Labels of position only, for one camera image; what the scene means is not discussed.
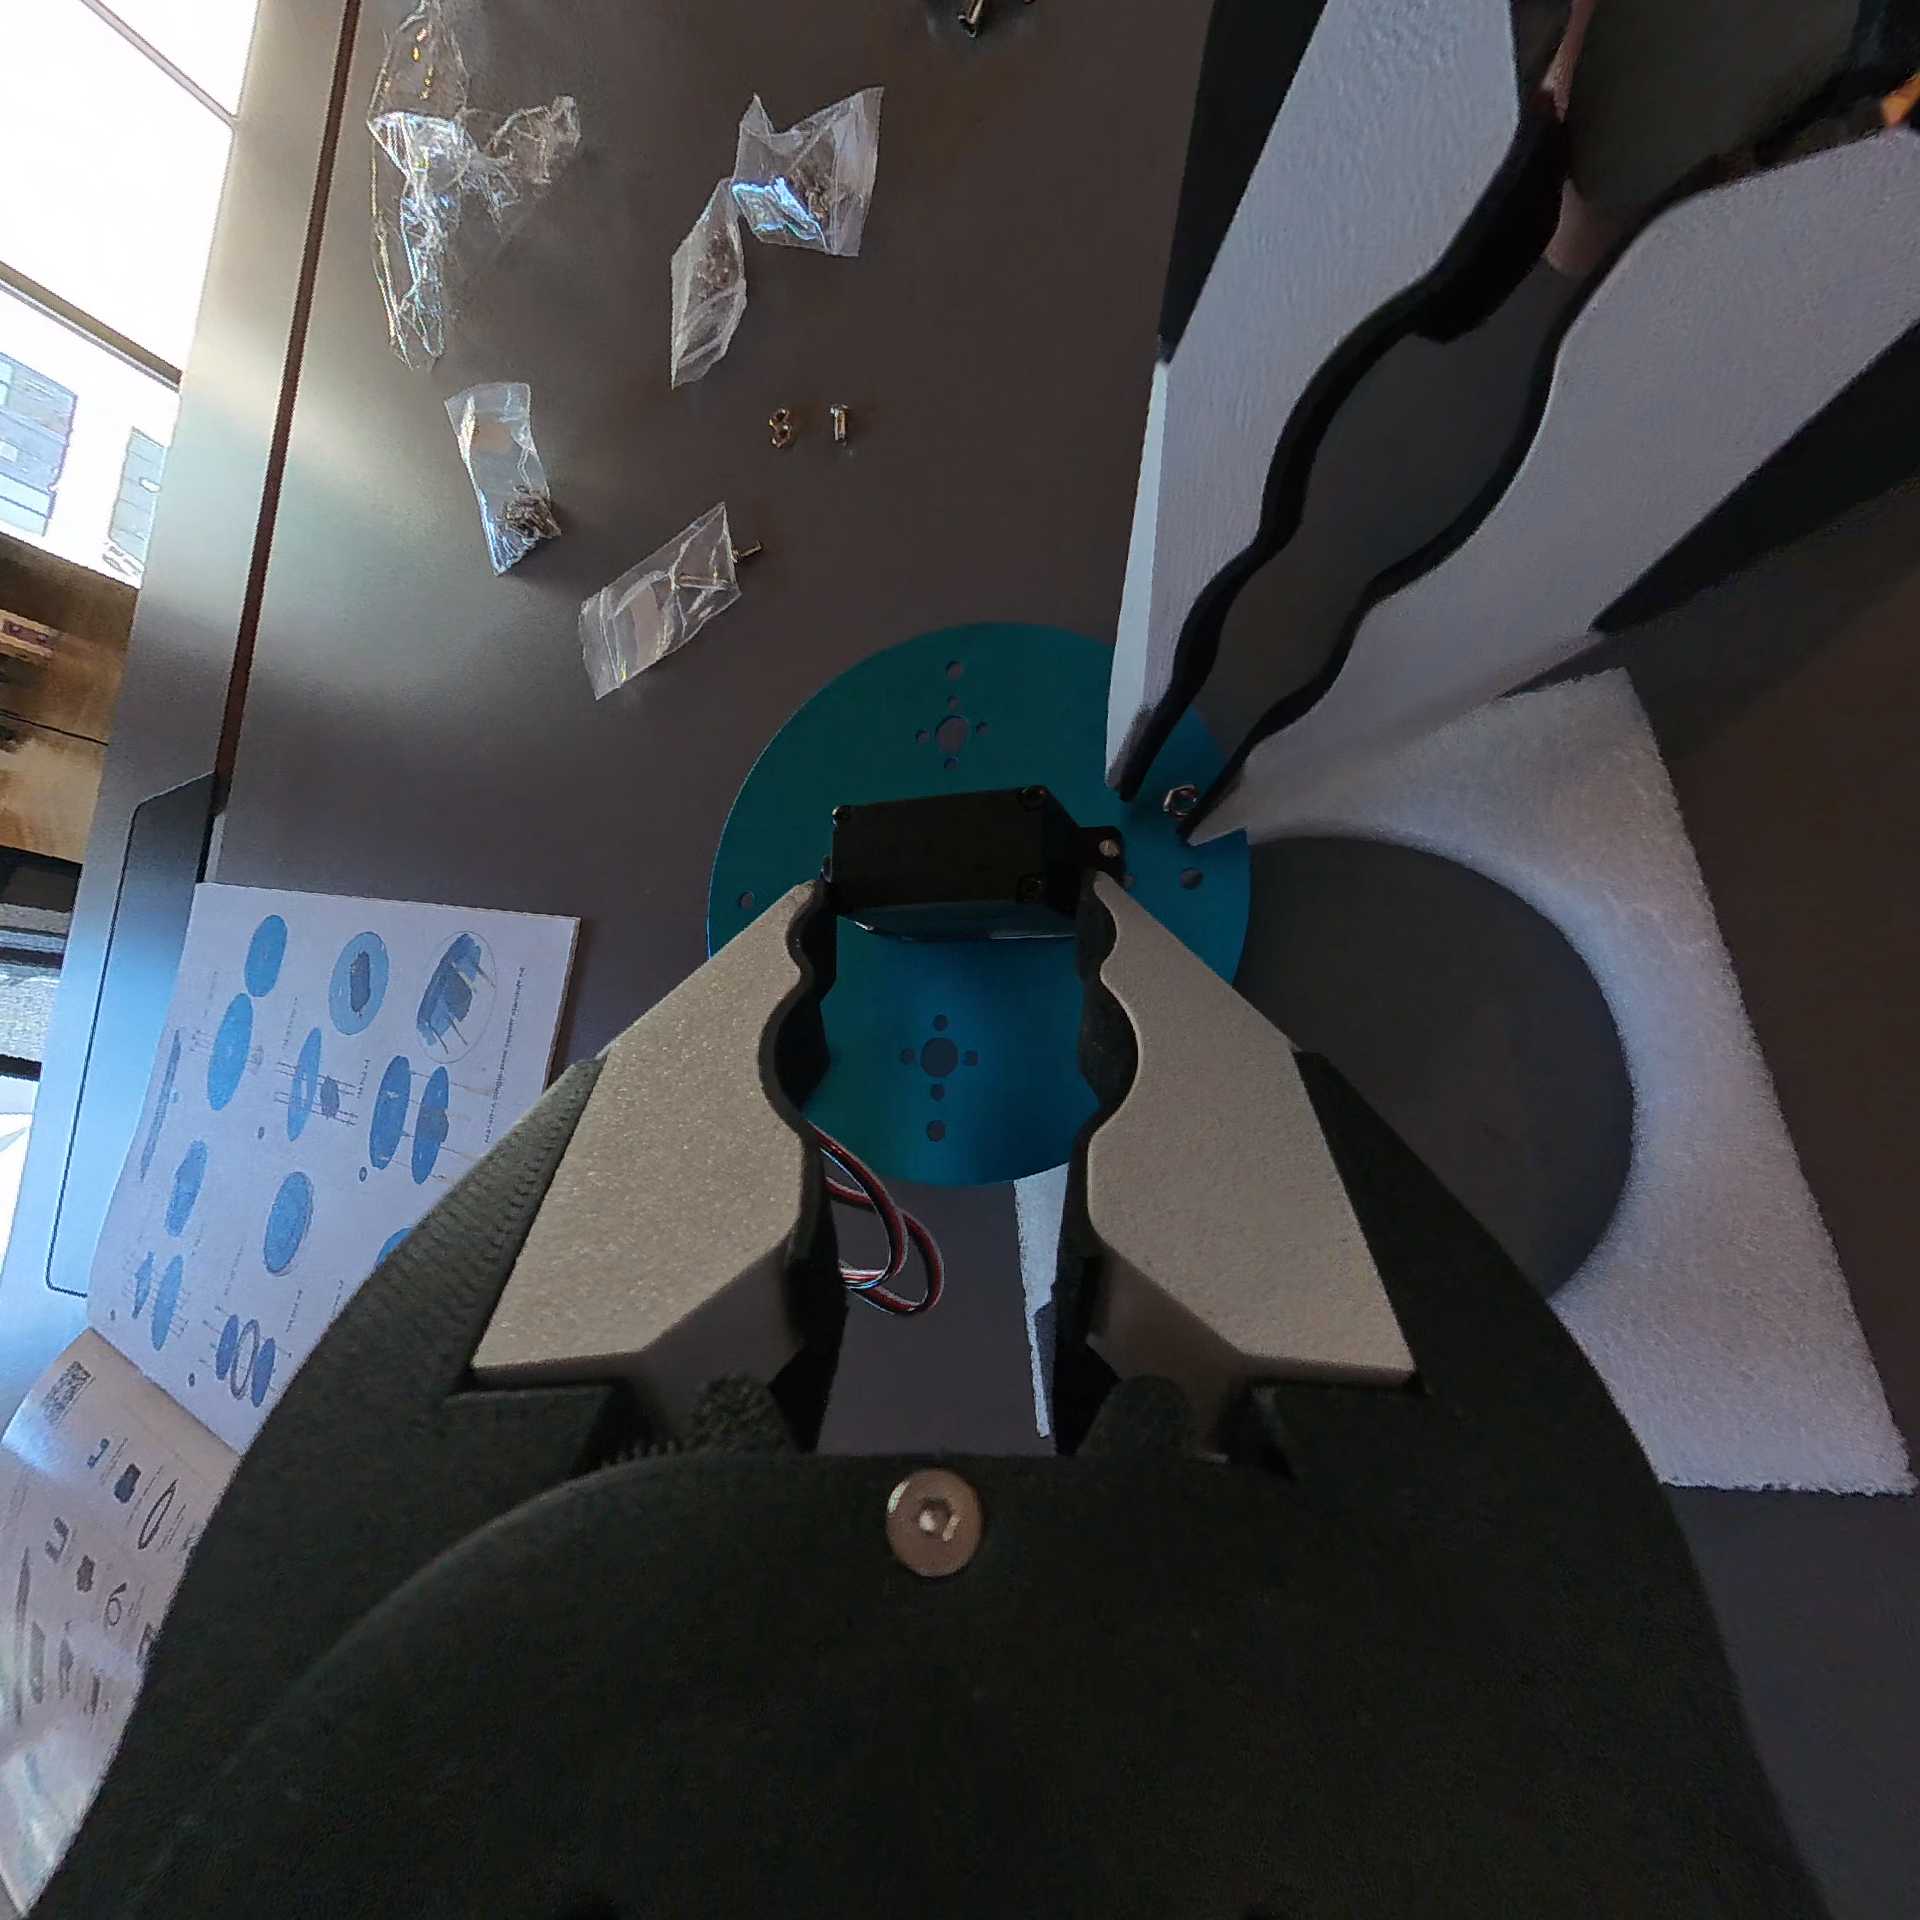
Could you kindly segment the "clear bag with long screws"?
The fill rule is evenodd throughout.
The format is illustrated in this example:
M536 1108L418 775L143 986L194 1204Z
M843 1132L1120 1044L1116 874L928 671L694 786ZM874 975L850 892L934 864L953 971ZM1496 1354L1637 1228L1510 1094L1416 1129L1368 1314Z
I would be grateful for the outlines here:
M740 599L726 502L714 502L580 608L583 668L598 699L690 646Z

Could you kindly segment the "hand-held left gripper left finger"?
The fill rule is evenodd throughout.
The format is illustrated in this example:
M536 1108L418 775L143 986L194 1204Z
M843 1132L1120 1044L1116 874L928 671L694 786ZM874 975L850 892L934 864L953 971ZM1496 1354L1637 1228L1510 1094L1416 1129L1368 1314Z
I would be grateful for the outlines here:
M794 886L601 1061L471 1354L483 1386L617 1384L690 1424L714 1379L820 1424L838 1368L834 1224L818 1134L834 915Z

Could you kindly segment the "dark grey desk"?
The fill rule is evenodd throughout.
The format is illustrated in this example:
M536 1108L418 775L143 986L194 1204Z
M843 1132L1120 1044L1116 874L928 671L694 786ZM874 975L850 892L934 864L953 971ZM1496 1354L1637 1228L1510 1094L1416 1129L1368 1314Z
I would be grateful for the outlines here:
M713 852L776 725L890 641L1110 638L1207 4L487 4L477 79L570 91L586 149L483 279L440 382L393 358L366 96L403 4L260 4L158 542L6 1265L8 1409L80 1324L44 1268L131 812L218 775L218 876L583 919L570 1046L693 971ZM884 82L863 254L776 249L674 398L666 254L758 91ZM1513 406L1543 278L1397 348L1340 418L1264 616L1394 556ZM528 378L570 538L494 581L440 386ZM831 446L830 404L851 406ZM788 449L770 414L794 411ZM1918 451L1874 454L1918 474ZM1918 1446L1918 479L1848 471L1810 541L1621 638L1894 1419ZM674 512L668 479L708 482ZM764 591L664 702L596 702L576 602L726 496ZM1918 1915L1918 1499L1681 1492L1763 1759L1837 1918Z

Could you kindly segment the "black servo motor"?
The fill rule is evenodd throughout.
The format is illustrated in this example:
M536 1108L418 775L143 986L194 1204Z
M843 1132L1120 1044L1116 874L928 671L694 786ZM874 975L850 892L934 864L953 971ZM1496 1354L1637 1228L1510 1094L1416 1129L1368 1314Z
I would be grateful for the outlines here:
M1047 786L840 805L823 866L843 919L917 944L1070 939L1093 874L1127 876L1124 832Z

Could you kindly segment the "crumpled empty clear bag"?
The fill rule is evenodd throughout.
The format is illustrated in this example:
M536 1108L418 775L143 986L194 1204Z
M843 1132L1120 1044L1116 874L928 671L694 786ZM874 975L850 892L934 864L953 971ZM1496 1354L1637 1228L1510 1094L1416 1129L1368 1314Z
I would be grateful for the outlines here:
M411 4L373 82L373 261L388 344L418 371L583 145L573 94L481 101L487 29L481 4Z

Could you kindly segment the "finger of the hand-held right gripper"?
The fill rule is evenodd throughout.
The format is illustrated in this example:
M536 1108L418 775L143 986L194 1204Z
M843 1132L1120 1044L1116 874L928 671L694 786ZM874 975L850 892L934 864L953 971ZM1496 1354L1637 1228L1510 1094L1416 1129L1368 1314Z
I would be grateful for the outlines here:
M1188 839L1301 801L1568 659L1918 324L1918 132L1894 126L1663 209L1543 348L1500 468L1384 571L1307 702L1280 702Z
M1213 6L1110 681L1120 794L1301 526L1357 381L1471 328L1543 249L1567 31L1567 4Z

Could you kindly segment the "open instruction manual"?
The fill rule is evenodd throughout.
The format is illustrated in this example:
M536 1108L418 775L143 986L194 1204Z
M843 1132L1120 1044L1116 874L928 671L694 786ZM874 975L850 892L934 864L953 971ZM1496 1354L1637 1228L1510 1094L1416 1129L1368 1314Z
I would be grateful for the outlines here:
M540 1096L578 924L206 884L86 1284L4 1429L4 1892L114 1756L238 1456Z

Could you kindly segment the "dark grey flat pad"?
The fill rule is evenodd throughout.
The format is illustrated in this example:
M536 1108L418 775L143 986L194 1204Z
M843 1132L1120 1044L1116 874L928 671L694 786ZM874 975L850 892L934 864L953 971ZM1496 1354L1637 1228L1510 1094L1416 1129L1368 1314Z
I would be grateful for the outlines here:
M57 1294L90 1294L96 1246L143 1114L180 975L218 788L218 775L203 775L131 812L44 1268Z

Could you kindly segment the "white foam frame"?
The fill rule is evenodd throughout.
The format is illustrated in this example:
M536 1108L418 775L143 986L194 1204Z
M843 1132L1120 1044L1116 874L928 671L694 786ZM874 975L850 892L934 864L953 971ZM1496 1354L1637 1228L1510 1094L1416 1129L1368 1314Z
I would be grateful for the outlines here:
M1623 668L1481 706L1301 801L1264 801L1247 835L1446 856L1587 962L1636 1118L1616 1216L1556 1311L1663 1484L1918 1488Z

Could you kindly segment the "blue round metal plate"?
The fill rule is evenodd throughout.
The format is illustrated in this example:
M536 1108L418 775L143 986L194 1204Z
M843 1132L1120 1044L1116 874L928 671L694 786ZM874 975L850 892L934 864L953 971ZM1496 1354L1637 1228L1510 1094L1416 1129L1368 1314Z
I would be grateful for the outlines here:
M1053 626L940 628L834 676L750 772L708 876L708 951L818 876L850 804L1047 786L1118 826L1144 905L1231 981L1253 915L1247 835L1188 846L1166 794L1207 791L1223 752L1178 719L1137 801L1107 786L1113 646ZM830 1068L807 1118L887 1179L997 1186L1070 1162L1094 1114L1078 1065L1071 939L908 944L838 926Z

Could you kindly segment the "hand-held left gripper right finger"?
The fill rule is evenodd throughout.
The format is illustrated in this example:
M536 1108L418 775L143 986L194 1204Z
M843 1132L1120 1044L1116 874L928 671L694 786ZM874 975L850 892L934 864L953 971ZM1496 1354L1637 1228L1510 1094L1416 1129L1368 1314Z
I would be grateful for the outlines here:
M1116 876L1084 884L1078 1065L1053 1398L1157 1376L1404 1388L1416 1358L1294 1046Z

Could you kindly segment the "clear bag with small screws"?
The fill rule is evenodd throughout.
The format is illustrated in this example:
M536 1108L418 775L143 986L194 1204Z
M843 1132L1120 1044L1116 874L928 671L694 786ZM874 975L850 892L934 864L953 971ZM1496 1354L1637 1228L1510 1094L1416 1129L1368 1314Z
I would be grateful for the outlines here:
M747 316L747 245L736 179L717 179L668 265L668 386L681 392L726 358Z
M760 96L740 118L731 201L764 242L858 256L877 185L884 89L870 86L787 132Z
M556 491L536 441L531 386L477 382L443 406L477 496L493 571L504 576L560 535Z

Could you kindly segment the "window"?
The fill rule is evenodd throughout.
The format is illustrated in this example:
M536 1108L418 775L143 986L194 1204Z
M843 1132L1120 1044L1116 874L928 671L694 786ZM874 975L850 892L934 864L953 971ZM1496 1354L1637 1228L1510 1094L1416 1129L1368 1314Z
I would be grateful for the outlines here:
M4 6L4 1194L26 1161L251 4Z

